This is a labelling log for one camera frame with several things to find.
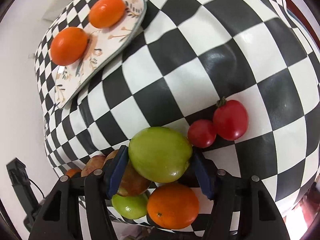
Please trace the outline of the reddish brown apple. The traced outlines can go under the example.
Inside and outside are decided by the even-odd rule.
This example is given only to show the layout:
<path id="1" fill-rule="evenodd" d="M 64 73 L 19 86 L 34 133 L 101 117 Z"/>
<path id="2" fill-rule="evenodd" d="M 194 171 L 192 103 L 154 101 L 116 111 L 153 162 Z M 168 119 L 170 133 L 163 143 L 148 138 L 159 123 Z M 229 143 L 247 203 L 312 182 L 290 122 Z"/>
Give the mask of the reddish brown apple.
<path id="1" fill-rule="evenodd" d="M 128 160 L 125 168 L 121 167 L 111 173 L 111 178 L 106 184 L 109 185 L 107 195 L 110 198 L 115 194 L 134 197 L 143 194 L 149 188 L 151 181 L 141 176 Z"/>

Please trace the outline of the large green apple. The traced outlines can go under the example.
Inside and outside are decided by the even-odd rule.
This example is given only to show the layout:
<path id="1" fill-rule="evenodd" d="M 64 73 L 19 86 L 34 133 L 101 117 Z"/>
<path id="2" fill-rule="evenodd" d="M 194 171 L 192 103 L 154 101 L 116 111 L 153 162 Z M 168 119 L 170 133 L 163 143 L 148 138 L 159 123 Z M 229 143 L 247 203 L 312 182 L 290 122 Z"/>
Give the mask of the large green apple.
<path id="1" fill-rule="evenodd" d="M 141 176 L 156 183 L 171 183 L 189 167 L 193 149 L 180 132 L 149 127 L 131 139 L 128 152 L 132 166 Z"/>

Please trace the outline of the floral ceramic plate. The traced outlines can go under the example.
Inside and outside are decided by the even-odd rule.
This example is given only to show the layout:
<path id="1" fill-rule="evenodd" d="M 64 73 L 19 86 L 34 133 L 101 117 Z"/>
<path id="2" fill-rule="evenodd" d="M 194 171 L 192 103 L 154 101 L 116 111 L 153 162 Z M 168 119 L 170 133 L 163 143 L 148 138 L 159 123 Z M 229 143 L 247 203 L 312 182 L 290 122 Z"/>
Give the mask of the floral ceramic plate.
<path id="1" fill-rule="evenodd" d="M 58 66 L 55 77 L 55 104 L 62 109 L 97 74 L 111 62 L 138 34 L 146 15 L 146 0 L 123 0 L 124 16 L 114 26 L 97 29 L 91 24 L 84 28 L 88 46 L 84 55 L 68 66 Z"/>

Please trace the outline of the small red tomato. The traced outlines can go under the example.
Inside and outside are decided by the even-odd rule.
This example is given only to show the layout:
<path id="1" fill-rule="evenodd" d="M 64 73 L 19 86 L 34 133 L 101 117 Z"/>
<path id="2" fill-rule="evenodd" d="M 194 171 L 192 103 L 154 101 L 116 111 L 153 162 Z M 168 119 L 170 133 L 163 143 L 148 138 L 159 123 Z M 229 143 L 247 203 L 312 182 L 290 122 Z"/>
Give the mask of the small red tomato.
<path id="1" fill-rule="evenodd" d="M 207 148 L 213 144 L 216 131 L 212 121 L 201 119 L 193 122 L 188 129 L 188 140 L 198 148 Z"/>

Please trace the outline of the small brown orange fruit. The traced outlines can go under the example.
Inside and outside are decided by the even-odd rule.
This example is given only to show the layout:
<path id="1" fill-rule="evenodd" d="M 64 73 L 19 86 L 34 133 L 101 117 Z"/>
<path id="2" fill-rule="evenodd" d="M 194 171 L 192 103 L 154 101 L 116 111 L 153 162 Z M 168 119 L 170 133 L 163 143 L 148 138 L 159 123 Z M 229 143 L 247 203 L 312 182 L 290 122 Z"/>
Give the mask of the small brown orange fruit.
<path id="1" fill-rule="evenodd" d="M 81 169 L 79 168 L 71 168 L 69 170 L 67 170 L 67 172 L 65 173 L 66 176 L 69 176 L 69 178 L 72 178 L 74 175 L 77 175 L 79 173 L 81 173 Z"/>

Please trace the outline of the black white checkered cloth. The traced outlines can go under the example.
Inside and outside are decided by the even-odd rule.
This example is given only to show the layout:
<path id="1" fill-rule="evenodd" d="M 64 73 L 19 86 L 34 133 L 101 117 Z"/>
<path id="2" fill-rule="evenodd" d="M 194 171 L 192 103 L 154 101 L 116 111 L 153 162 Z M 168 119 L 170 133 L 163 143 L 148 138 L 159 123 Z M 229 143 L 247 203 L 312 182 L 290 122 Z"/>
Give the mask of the black white checkered cloth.
<path id="1" fill-rule="evenodd" d="M 50 45 L 62 29 L 88 27 L 96 1 L 69 2 L 35 53 L 54 172 L 83 168 L 147 127 L 187 133 L 224 97 L 247 109 L 248 130 L 216 138 L 204 156 L 234 176 L 258 176 L 287 214 L 319 168 L 319 49 L 285 0 L 147 0 L 142 31 L 60 109 Z"/>

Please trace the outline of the larger red tomato with stem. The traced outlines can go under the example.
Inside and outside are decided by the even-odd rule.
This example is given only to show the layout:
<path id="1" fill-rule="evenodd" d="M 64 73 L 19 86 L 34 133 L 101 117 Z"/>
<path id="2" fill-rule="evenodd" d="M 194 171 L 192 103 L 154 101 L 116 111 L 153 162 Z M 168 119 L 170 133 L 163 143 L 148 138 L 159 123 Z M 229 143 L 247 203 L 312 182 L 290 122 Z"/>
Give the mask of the larger red tomato with stem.
<path id="1" fill-rule="evenodd" d="M 235 141 L 242 137 L 249 124 L 249 117 L 244 105 L 237 100 L 221 98 L 216 103 L 213 124 L 216 133 L 223 139 Z"/>

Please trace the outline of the dark red brown apple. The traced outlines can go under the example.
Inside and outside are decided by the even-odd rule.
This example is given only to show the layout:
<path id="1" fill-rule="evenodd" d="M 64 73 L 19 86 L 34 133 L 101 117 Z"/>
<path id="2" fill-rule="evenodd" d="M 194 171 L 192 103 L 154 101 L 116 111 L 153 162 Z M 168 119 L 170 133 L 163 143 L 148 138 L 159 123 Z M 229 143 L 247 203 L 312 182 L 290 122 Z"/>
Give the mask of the dark red brown apple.
<path id="1" fill-rule="evenodd" d="M 96 169 L 102 169 L 105 159 L 106 159 L 105 155 L 93 156 L 91 159 L 89 159 L 85 167 L 82 169 L 81 177 L 86 177 Z"/>

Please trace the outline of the small green apple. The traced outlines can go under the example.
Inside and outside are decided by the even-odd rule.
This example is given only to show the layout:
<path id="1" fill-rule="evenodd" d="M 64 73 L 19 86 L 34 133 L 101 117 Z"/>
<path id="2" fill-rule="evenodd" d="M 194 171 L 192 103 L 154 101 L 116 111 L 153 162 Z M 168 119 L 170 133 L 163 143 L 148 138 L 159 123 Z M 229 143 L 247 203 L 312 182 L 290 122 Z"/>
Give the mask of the small green apple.
<path id="1" fill-rule="evenodd" d="M 148 197 L 145 193 L 138 196 L 122 197 L 115 194 L 111 199 L 112 206 L 124 218 L 139 219 L 147 215 Z"/>

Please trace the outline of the orange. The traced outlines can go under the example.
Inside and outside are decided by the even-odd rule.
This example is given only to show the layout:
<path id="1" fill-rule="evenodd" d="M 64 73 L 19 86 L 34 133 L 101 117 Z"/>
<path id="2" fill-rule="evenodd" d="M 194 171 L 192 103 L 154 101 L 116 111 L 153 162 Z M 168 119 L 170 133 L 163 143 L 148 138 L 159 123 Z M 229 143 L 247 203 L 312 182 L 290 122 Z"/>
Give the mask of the orange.
<path id="1" fill-rule="evenodd" d="M 147 211 L 158 226 L 177 230 L 191 225 L 199 214 L 199 200 L 187 186 L 173 183 L 158 187 L 150 195 Z"/>
<path id="2" fill-rule="evenodd" d="M 123 0 L 98 0 L 91 8 L 88 20 L 95 28 L 109 28 L 121 20 L 125 8 Z"/>
<path id="3" fill-rule="evenodd" d="M 82 57 L 86 50 L 88 35 L 83 29 L 68 27 L 59 32 L 50 45 L 52 61 L 60 66 L 68 66 Z"/>

